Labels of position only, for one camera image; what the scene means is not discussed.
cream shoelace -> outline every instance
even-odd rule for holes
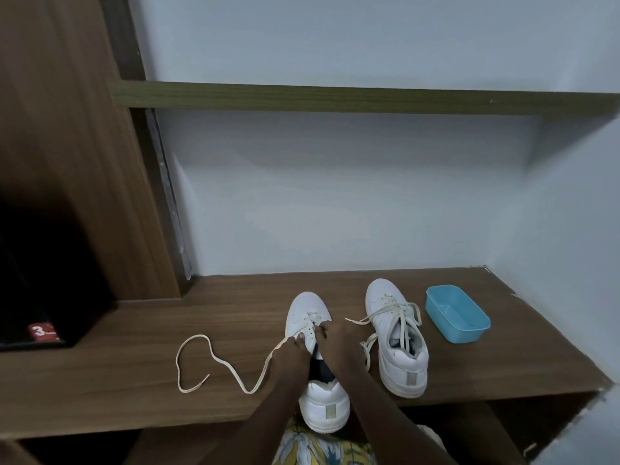
[[[316,326],[321,324],[322,322],[322,316],[317,314],[316,312],[309,312],[307,313],[304,317],[303,317],[303,321],[304,321],[304,326],[302,328],[300,328],[296,333],[294,333],[292,335],[292,337],[297,337],[297,335],[299,333],[301,333],[304,329],[308,328],[309,326]],[[288,337],[284,338],[282,341],[280,341],[275,348],[272,349],[271,352],[269,352],[269,355],[267,356],[267,359],[265,359],[265,364],[263,365],[263,371],[260,373],[260,377],[258,379],[258,381],[256,382],[256,385],[254,385],[254,388],[252,388],[252,390],[247,390],[245,388],[245,385],[243,383],[243,381],[241,380],[241,377],[239,377],[239,374],[237,374],[237,371],[234,369],[234,367],[227,361],[225,361],[224,359],[220,359],[219,357],[217,357],[214,353],[213,353],[213,346],[211,345],[211,340],[209,339],[209,336],[204,335],[204,334],[195,334],[194,336],[190,336],[188,339],[186,339],[185,341],[183,341],[183,344],[181,345],[181,347],[179,347],[179,351],[177,351],[177,358],[175,359],[175,364],[177,365],[177,387],[179,387],[179,391],[181,391],[181,393],[191,393],[197,389],[199,389],[203,383],[205,383],[205,381],[211,376],[211,374],[207,375],[205,378],[203,378],[200,383],[198,383],[196,386],[193,386],[189,389],[184,389],[181,386],[181,366],[179,365],[179,357],[181,357],[181,352],[183,351],[183,348],[185,347],[185,345],[187,343],[189,343],[191,340],[196,339],[196,338],[204,338],[207,340],[207,342],[209,343],[209,351],[211,351],[211,357],[213,357],[213,360],[215,360],[215,362],[219,362],[220,364],[225,365],[226,367],[228,367],[228,369],[230,370],[230,372],[234,375],[237,383],[239,384],[239,386],[241,387],[241,389],[243,390],[244,393],[247,393],[248,395],[252,395],[254,393],[257,392],[257,390],[260,388],[260,384],[263,383],[263,379],[265,378],[265,374],[267,373],[267,368],[269,367],[269,361],[271,360],[272,356],[274,355],[274,351],[276,349],[279,349],[288,339]]]
[[[416,305],[415,303],[399,303],[399,301],[396,300],[395,297],[388,294],[384,294],[383,297],[381,297],[381,300],[385,300],[387,303],[375,313],[368,315],[359,321],[351,320],[351,318],[345,318],[345,320],[351,321],[356,325],[367,325],[368,323],[371,323],[377,315],[381,315],[382,313],[394,313],[394,315],[400,318],[400,347],[406,352],[409,352],[410,339],[409,331],[407,330],[406,316],[411,315],[414,319],[415,325],[421,326],[422,317],[420,316],[420,307],[418,307],[418,305]],[[376,340],[377,334],[373,333],[368,337],[366,342],[362,341],[360,343],[366,353],[367,369],[370,366],[370,350],[372,349],[373,344],[375,344]]]

shoe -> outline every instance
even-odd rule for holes
[[[366,318],[356,324],[372,323],[376,334],[365,343],[367,359],[379,342],[379,374],[385,387],[402,398],[418,398],[427,386],[429,349],[418,329],[420,309],[407,303],[399,289],[386,279],[373,281],[366,291]]]
[[[295,297],[288,311],[286,337],[296,337],[303,333],[308,351],[313,354],[314,359],[322,361],[321,352],[316,345],[314,326],[331,319],[319,296],[312,292],[303,292]],[[328,382],[308,381],[306,391],[299,399],[299,408],[308,427],[322,434],[330,434],[342,428],[351,411],[348,395],[335,378]]]

turquoise container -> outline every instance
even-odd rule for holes
[[[473,343],[491,328],[487,314],[454,285],[429,287],[426,311],[445,339],[454,344]]]

red label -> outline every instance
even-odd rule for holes
[[[33,323],[28,325],[28,329],[32,338],[38,343],[60,341],[51,323]]]

wooden desk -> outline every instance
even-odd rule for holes
[[[365,316],[368,284],[393,281],[422,309],[429,346],[429,386],[399,405],[491,400],[598,391],[610,380],[512,290],[484,268],[340,273],[288,273],[202,278],[182,301],[122,304],[74,348],[0,354],[0,439],[138,429],[244,419],[268,388],[245,395],[204,340],[182,356],[183,384],[209,380],[196,392],[176,386],[174,357],[193,334],[211,337],[215,353],[252,386],[284,334],[293,298],[316,292],[332,317]],[[491,318],[473,344],[453,345],[423,309],[426,289],[454,284]],[[360,339],[372,327],[360,327]],[[372,373],[378,378],[376,347]]]

